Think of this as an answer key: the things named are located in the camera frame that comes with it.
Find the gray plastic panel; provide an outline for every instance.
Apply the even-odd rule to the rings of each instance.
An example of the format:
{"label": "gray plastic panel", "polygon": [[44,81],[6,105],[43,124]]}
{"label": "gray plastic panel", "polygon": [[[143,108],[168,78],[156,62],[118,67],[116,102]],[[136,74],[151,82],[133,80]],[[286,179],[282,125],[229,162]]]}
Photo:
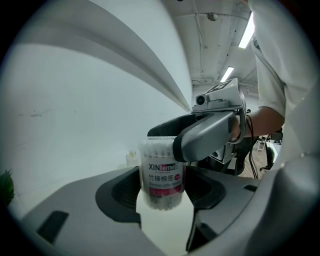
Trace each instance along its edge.
{"label": "gray plastic panel", "polygon": [[115,222],[97,206],[97,189],[129,170],[115,170],[72,182],[36,206],[22,223],[36,231],[53,211],[62,211],[69,216],[54,245],[70,255],[144,255],[152,252],[152,255],[163,256],[138,223]]}
{"label": "gray plastic panel", "polygon": [[260,180],[227,175],[207,169],[198,168],[197,170],[202,170],[201,173],[205,176],[221,182],[226,189],[225,197],[215,207],[199,210],[197,213],[202,223],[220,234],[237,218],[254,195],[253,191],[244,189],[244,187],[247,185],[257,187]]}

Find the human arm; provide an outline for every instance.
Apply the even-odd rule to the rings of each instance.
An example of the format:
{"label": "human arm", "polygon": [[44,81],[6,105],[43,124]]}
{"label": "human arm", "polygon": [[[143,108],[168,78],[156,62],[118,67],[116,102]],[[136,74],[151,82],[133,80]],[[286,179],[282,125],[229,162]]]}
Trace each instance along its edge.
{"label": "human arm", "polygon": [[[285,119],[277,111],[273,110],[270,107],[263,106],[259,108],[258,111],[253,113],[248,113],[248,116],[251,117],[252,126],[253,126],[253,136],[262,136],[267,134],[272,134],[279,130],[281,126],[285,123]],[[239,117],[236,116],[233,119],[231,136],[236,138],[240,134],[240,121]],[[251,137],[251,131],[246,124],[245,137]]]}

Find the black slot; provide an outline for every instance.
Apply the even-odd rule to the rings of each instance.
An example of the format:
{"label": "black slot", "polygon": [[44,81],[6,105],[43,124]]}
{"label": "black slot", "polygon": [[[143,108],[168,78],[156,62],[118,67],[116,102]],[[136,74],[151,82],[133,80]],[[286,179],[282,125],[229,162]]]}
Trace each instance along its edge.
{"label": "black slot", "polygon": [[69,213],[58,210],[53,211],[40,226],[37,233],[52,244],[57,238],[68,216]]}

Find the person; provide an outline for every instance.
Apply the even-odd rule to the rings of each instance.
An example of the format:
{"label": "person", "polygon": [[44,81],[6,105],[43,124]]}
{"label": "person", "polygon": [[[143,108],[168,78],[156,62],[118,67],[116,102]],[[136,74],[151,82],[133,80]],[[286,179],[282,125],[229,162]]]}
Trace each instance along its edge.
{"label": "person", "polygon": [[[248,113],[254,136],[279,130],[308,92],[320,84],[317,54],[293,17],[296,5],[287,0],[245,0],[255,25],[252,50],[256,60],[259,109]],[[234,118],[231,136],[240,135],[239,118]],[[246,129],[246,137],[251,131]],[[301,148],[291,124],[283,130],[283,144],[274,168],[296,157]]]}

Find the white wall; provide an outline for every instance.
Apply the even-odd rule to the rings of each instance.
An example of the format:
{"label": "white wall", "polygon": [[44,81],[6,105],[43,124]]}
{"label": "white wall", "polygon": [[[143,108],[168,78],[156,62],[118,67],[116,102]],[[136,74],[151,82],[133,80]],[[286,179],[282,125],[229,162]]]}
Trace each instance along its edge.
{"label": "white wall", "polygon": [[[113,1],[121,13],[139,16],[138,9],[123,4]],[[149,5],[151,13],[165,17],[163,26],[171,24],[171,32],[162,29],[158,40],[175,42],[171,57],[185,67],[175,71],[168,64],[168,48],[157,49],[172,84],[158,82],[157,74],[145,68],[145,58],[112,51],[94,41],[94,36],[84,37],[76,27],[66,30],[46,22],[42,29],[46,33],[40,35],[53,36],[46,42],[33,41],[37,32],[42,33],[44,23],[40,22],[32,25],[31,37],[24,40],[27,27],[12,46],[0,79],[0,169],[12,168],[15,193],[26,211],[69,182],[122,168],[128,150],[135,149],[150,128],[189,112],[177,104],[185,99],[190,105],[192,91],[180,38],[172,32],[174,25],[166,10],[157,8],[159,2]],[[143,23],[153,40],[154,23]],[[77,48],[68,45],[75,42]],[[152,43],[142,42],[140,46],[148,52],[146,46]],[[177,97],[165,95],[177,95],[179,90],[182,94]]]}

